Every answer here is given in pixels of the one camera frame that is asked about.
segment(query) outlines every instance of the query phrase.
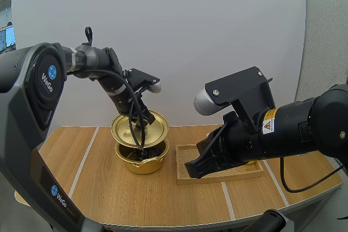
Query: white wall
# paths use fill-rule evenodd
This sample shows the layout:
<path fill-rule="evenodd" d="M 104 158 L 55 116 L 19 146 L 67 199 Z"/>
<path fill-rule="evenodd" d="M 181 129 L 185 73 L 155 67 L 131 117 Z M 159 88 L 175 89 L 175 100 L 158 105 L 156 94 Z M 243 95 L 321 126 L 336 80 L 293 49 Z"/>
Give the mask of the white wall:
<path fill-rule="evenodd" d="M 274 77 L 277 105 L 292 102 L 300 73 L 305 0 L 13 0 L 17 47 L 85 42 L 113 47 L 123 68 L 161 79 L 144 102 L 171 126 L 217 124 L 194 107 L 204 84 L 258 66 Z M 102 88 L 69 77 L 52 126 L 110 126 L 117 111 Z"/>

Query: gold lid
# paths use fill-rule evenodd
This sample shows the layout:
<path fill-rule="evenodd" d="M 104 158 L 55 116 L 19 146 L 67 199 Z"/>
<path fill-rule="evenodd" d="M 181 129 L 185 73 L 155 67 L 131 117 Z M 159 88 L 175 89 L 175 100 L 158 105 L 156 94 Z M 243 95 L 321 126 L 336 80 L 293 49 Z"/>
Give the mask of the gold lid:
<path fill-rule="evenodd" d="M 148 124 L 145 127 L 144 148 L 155 146 L 163 141 L 169 131 L 168 122 L 161 114 L 153 110 L 149 110 L 149 112 L 153 114 L 155 121 L 151 125 Z M 140 129 L 135 127 L 135 123 L 133 123 L 133 129 L 135 136 L 140 143 L 141 132 Z M 118 115 L 111 125 L 111 133 L 115 140 L 120 144 L 130 148 L 138 148 L 133 140 L 131 130 L 129 129 L 128 117 L 124 115 Z"/>

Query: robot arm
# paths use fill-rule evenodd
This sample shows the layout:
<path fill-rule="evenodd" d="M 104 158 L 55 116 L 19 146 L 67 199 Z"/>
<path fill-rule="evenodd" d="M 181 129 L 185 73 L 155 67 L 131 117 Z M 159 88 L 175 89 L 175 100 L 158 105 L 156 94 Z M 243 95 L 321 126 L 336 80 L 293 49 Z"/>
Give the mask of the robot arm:
<path fill-rule="evenodd" d="M 0 57 L 0 171 L 58 231 L 107 231 L 78 210 L 36 148 L 46 139 L 67 75 L 98 80 L 121 114 L 128 116 L 138 100 L 141 112 L 132 120 L 140 125 L 141 116 L 148 124 L 154 119 L 134 92 L 160 91 L 158 78 L 123 71 L 112 48 L 92 47 L 90 28 L 86 35 L 89 42 L 75 49 L 40 43 Z"/>
<path fill-rule="evenodd" d="M 232 105 L 222 127 L 197 144 L 200 156 L 187 162 L 192 178 L 238 167 L 252 160 L 283 158 L 319 150 L 348 167 L 348 86 L 321 96 L 275 107 L 268 82 L 257 67 L 213 82 L 195 98 L 211 115 Z"/>

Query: warning label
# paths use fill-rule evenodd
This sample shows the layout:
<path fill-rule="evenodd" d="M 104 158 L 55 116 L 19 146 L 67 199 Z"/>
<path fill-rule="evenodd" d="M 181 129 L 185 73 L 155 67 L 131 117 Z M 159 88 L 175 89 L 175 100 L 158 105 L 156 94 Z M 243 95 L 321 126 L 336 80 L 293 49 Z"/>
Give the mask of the warning label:
<path fill-rule="evenodd" d="M 275 122 L 275 116 L 276 116 L 277 110 L 278 108 L 275 108 L 266 112 L 265 117 L 263 119 L 263 124 L 262 124 L 263 134 L 274 132 L 274 122 Z"/>

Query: wooden table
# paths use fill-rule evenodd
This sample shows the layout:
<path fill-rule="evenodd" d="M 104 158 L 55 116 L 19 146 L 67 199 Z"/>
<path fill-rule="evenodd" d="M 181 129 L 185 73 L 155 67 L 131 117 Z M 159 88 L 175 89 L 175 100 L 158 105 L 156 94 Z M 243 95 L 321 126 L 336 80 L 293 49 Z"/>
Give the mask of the wooden table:
<path fill-rule="evenodd" d="M 263 177 L 222 183 L 176 185 L 175 145 L 197 143 L 217 126 L 170 127 L 170 149 L 162 168 L 149 175 L 128 171 L 116 156 L 110 128 L 61 127 L 40 154 L 65 192 L 88 218 L 113 226 L 172 227 L 157 230 L 218 230 L 250 223 L 267 209 L 290 215 L 320 208 L 342 183 L 335 174 L 312 189 L 291 194 L 280 181 L 279 159 L 261 161 Z M 333 170 L 319 152 L 285 158 L 285 179 L 305 187 Z M 310 216 L 300 223 L 304 226 Z"/>

